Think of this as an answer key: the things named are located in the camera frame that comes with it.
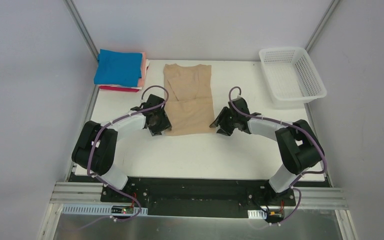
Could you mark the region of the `beige t shirt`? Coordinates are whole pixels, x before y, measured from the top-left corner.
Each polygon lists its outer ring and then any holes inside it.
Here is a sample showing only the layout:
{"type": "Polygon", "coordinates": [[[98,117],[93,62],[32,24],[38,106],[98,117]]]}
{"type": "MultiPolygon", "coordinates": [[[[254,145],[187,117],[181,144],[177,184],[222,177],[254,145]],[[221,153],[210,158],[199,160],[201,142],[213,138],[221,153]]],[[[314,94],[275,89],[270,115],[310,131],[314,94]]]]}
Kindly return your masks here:
{"type": "Polygon", "coordinates": [[[215,120],[211,89],[212,66],[166,64],[164,88],[168,91],[165,112],[171,123],[167,136],[212,134],[215,120]]]}

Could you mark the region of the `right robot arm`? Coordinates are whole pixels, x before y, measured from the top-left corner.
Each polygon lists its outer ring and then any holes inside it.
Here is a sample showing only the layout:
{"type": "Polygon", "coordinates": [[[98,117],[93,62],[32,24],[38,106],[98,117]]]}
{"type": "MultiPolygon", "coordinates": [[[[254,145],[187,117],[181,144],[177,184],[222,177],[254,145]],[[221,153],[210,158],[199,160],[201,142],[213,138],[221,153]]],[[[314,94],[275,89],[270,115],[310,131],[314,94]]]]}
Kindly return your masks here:
{"type": "Polygon", "coordinates": [[[210,127],[224,136],[231,136],[237,129],[277,143],[282,164],[265,186],[271,193],[283,193],[303,175],[312,174],[310,168],[326,162],[324,150],[307,121],[284,122],[257,112],[250,113],[242,97],[229,101],[210,127]]]}

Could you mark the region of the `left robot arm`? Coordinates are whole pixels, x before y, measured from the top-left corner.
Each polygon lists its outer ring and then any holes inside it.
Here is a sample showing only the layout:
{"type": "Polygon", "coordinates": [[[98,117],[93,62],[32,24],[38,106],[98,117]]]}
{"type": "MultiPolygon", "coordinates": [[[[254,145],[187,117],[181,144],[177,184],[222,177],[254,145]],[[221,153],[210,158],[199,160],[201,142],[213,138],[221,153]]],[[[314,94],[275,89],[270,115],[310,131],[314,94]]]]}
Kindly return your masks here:
{"type": "Polygon", "coordinates": [[[139,130],[148,129],[151,136],[160,136],[172,125],[165,112],[165,100],[150,94],[148,99],[130,109],[126,115],[98,123],[87,121],[77,139],[71,160],[105,184],[122,190],[128,176],[114,164],[117,142],[139,130]]]}

